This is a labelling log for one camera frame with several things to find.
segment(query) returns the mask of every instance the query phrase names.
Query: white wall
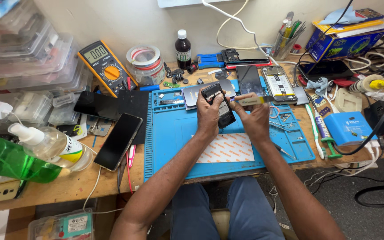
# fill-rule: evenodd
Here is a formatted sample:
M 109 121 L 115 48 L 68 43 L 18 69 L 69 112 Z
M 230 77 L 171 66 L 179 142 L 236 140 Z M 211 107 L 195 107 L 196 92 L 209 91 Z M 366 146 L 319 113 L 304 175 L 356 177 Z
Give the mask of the white wall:
M 190 5 L 159 8 L 157 0 L 35 0 L 58 32 L 70 32 L 81 47 L 99 39 L 105 41 L 125 63 L 127 51 L 139 44 L 157 46 L 166 62 L 174 62 L 177 31 L 185 29 L 192 43 L 192 57 L 223 49 L 216 43 L 219 26 L 227 19 L 204 7 Z M 245 1 L 214 3 L 230 14 Z M 257 41 L 273 43 L 276 31 L 287 12 L 307 22 L 297 43 L 304 46 L 314 30 L 312 21 L 323 19 L 333 10 L 345 7 L 348 0 L 250 0 L 238 14 L 245 26 L 257 33 Z M 372 8 L 384 14 L 384 0 L 355 0 L 353 9 Z M 231 20 L 221 30 L 220 41 L 227 46 L 254 46 L 253 36 Z

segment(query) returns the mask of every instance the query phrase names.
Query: brown glass bottle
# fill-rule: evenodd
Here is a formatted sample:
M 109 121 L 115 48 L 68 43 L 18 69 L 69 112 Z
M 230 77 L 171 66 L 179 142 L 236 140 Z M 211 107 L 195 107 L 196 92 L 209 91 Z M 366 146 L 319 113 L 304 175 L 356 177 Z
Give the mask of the brown glass bottle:
M 177 39 L 174 47 L 176 48 L 177 65 L 180 69 L 186 69 L 192 63 L 191 42 L 186 38 L 186 30 L 177 32 Z

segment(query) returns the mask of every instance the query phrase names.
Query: hand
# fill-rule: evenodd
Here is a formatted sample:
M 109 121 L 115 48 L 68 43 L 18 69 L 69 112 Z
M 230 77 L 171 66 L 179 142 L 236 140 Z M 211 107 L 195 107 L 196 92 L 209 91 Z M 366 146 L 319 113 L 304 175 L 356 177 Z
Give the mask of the hand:
M 197 115 L 198 115 L 198 130 L 196 135 L 200 135 L 212 141 L 218 134 L 218 108 L 223 101 L 223 95 L 218 94 L 214 100 L 213 105 L 210 105 L 202 96 L 201 91 L 205 88 L 201 88 L 198 93 L 198 100 L 196 101 Z
M 257 95 L 255 93 L 249 93 L 236 96 L 235 100 L 242 100 L 254 96 Z M 230 107 L 241 118 L 244 129 L 252 142 L 270 142 L 268 104 L 250 105 L 243 108 L 239 103 L 231 102 Z

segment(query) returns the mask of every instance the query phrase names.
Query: green bottle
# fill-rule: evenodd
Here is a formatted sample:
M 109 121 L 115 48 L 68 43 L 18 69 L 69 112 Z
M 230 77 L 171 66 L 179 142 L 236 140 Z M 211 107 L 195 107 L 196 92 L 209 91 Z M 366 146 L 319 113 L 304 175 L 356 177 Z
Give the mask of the green bottle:
M 26 155 L 23 146 L 0 138 L 0 176 L 49 183 L 60 171 L 59 166 Z

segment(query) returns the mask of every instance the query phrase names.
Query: pen holder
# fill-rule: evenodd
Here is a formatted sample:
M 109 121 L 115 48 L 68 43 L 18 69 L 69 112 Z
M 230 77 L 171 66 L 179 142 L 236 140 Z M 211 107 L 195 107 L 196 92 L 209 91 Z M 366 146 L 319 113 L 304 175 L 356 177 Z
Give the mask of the pen holder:
M 298 38 L 299 36 L 296 36 L 295 38 L 285 38 L 280 31 L 278 31 L 274 47 L 270 51 L 270 56 L 273 57 L 275 61 L 284 60 L 284 58 L 288 56 L 293 45 L 296 44 Z

